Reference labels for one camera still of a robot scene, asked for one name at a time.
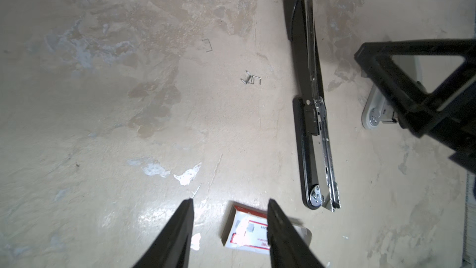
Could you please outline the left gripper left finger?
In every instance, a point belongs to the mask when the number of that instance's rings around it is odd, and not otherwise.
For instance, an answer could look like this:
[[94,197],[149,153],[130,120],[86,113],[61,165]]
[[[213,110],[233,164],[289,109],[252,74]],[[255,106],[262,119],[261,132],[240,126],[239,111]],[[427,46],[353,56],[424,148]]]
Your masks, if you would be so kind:
[[193,200],[185,199],[134,266],[136,268],[187,268],[193,221]]

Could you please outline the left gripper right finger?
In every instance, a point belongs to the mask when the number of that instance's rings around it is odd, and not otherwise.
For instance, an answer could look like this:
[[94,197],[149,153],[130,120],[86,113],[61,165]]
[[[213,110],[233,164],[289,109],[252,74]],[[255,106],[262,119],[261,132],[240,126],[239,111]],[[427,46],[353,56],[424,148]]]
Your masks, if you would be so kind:
[[325,268],[274,199],[268,201],[267,221],[272,268]]

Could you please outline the grey silver stapler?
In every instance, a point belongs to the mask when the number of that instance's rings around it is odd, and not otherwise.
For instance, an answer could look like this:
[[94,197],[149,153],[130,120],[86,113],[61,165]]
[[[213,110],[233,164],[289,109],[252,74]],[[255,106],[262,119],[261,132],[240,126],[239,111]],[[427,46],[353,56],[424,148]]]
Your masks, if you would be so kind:
[[[423,90],[422,72],[420,61],[417,56],[394,55],[392,60],[397,66],[403,69]],[[363,127],[367,130],[375,129],[379,124],[399,124],[398,115],[394,108],[386,100],[378,87],[373,84],[368,100],[364,107],[361,121]]]

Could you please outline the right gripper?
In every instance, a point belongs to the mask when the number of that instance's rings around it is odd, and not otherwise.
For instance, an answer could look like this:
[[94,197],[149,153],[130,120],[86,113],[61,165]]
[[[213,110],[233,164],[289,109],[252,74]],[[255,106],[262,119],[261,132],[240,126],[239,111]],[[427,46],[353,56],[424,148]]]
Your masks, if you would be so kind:
[[[392,60],[394,55],[461,57],[462,64],[428,93]],[[476,41],[366,42],[355,61],[415,136],[429,135],[454,150],[449,159],[476,173]]]

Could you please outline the red white staple box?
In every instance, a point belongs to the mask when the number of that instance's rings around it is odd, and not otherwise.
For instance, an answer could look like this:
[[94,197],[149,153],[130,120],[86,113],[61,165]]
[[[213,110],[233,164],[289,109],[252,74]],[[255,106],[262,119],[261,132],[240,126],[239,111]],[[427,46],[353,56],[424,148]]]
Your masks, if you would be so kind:
[[234,202],[221,241],[225,248],[269,255],[267,229],[264,211]]

